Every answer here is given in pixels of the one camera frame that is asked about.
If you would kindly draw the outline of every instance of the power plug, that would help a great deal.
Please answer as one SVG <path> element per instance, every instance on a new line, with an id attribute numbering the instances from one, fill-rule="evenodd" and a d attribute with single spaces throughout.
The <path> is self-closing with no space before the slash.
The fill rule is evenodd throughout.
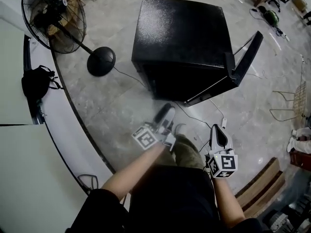
<path id="1" fill-rule="evenodd" d="M 283 32 L 283 35 L 285 36 L 285 39 L 289 42 L 290 39 L 288 38 L 288 36 Z"/>
<path id="2" fill-rule="evenodd" d="M 226 126 L 227 126 L 227 118 L 223 118 L 222 119 L 222 128 L 225 129 Z"/>

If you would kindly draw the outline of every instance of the wooden slat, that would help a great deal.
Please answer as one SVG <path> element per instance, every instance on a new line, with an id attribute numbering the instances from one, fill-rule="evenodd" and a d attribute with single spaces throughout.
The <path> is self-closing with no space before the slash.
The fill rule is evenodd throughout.
<path id="1" fill-rule="evenodd" d="M 243 207 L 246 218 L 254 216 L 268 203 L 274 194 L 285 184 L 285 175 L 279 172 L 252 201 Z"/>
<path id="2" fill-rule="evenodd" d="M 255 198 L 280 171 L 277 158 L 272 158 L 268 164 L 252 179 L 242 190 L 236 194 L 236 198 L 243 208 Z"/>

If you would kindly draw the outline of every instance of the olive green pants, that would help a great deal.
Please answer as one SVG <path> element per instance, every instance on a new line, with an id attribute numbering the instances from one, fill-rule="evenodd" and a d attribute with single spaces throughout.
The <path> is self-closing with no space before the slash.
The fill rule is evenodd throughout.
<path id="1" fill-rule="evenodd" d="M 176 161 L 173 159 L 169 150 L 165 149 L 155 163 L 158 165 L 182 166 L 199 169 L 203 169 L 205 166 L 198 149 L 182 134 L 176 136 L 176 142 L 172 152 L 176 155 Z"/>

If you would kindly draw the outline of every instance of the leg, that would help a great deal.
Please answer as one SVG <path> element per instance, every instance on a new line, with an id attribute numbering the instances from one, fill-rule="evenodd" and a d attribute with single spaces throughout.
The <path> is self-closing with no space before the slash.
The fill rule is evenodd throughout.
<path id="1" fill-rule="evenodd" d="M 307 19 L 308 17 L 311 17 L 311 11 L 308 12 L 308 13 L 306 13 L 306 14 L 303 16 L 304 19 Z"/>
<path id="2" fill-rule="evenodd" d="M 293 136 L 296 138 L 301 137 L 301 136 L 309 136 L 309 135 L 311 135 L 311 129 L 308 127 L 301 128 L 296 131 L 293 130 Z"/>
<path id="3" fill-rule="evenodd" d="M 293 148 L 303 153 L 311 153 L 311 141 L 292 141 Z"/>
<path id="4" fill-rule="evenodd" d="M 176 136 L 173 151 L 176 155 L 176 163 L 178 166 L 199 169 L 203 169 L 205 167 L 199 151 L 184 135 L 178 134 Z"/>
<path id="5" fill-rule="evenodd" d="M 155 164 L 164 166 L 176 166 L 176 162 L 173 159 L 168 147 L 166 147 L 161 155 L 156 159 Z"/>

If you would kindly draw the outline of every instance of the marble floor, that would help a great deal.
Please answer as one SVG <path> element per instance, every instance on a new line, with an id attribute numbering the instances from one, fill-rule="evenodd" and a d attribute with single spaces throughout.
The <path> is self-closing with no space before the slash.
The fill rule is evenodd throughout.
<path id="1" fill-rule="evenodd" d="M 301 58 L 310 57 L 311 28 L 303 25 L 291 2 L 281 4 L 279 27 L 290 42 L 277 37 L 262 20 L 249 14 L 252 0 L 193 0 L 221 6 L 231 37 L 238 49 L 257 30 L 264 40 L 238 88 L 216 96 L 212 101 L 227 118 L 239 156 L 239 170 L 228 179 L 233 192 L 245 186 L 272 158 L 282 170 L 289 164 L 286 146 L 294 128 L 292 121 L 278 122 L 270 108 L 286 108 L 283 98 L 273 90 L 295 91 L 300 84 Z M 84 43 L 91 49 L 109 46 L 116 53 L 116 68 L 139 79 L 131 63 L 132 47 L 141 0 L 84 0 L 87 35 Z M 104 77 L 93 77 L 86 69 L 88 54 L 82 49 L 57 56 L 57 62 L 70 96 L 90 134 L 115 169 L 135 159 L 141 150 L 131 133 L 144 121 L 150 121 L 165 101 L 153 100 L 137 81 L 112 70 Z M 310 63 L 303 66 L 303 79 L 310 86 Z M 212 125 L 221 123 L 222 114 L 208 100 L 184 110 L 192 117 Z M 285 118 L 291 115 L 282 114 Z M 176 106 L 175 125 L 187 125 L 187 137 L 201 148 L 209 139 L 206 124 L 191 119 Z M 203 148 L 202 155 L 207 153 Z"/>

